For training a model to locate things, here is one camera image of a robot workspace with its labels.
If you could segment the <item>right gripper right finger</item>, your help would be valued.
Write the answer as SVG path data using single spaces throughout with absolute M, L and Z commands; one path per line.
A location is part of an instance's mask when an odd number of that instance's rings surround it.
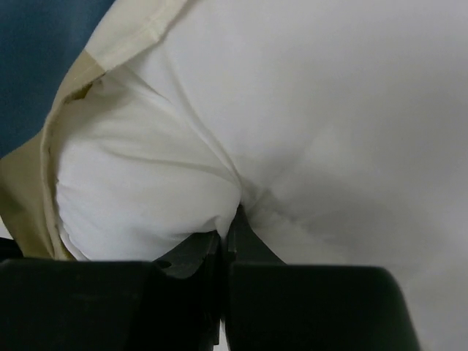
M 238 208 L 227 235 L 224 323 L 231 350 L 419 350 L 384 268 L 288 265 Z

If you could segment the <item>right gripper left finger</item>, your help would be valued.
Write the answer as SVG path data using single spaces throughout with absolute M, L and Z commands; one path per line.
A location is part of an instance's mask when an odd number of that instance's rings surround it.
M 219 343 L 215 232 L 151 262 L 24 257 L 1 240 L 3 350 L 212 350 Z

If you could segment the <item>white pillow yellow trim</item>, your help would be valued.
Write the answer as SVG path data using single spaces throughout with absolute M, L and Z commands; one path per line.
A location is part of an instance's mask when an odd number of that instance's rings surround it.
M 465 1 L 196 1 L 63 112 L 78 259 L 152 260 L 243 205 L 284 260 L 467 291 Z

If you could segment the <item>blue tan white pillowcase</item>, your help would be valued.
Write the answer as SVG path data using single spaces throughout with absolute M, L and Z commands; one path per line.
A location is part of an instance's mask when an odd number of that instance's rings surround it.
M 1 219 L 27 257 L 69 260 L 56 219 L 63 107 L 157 44 L 185 1 L 1 3 Z

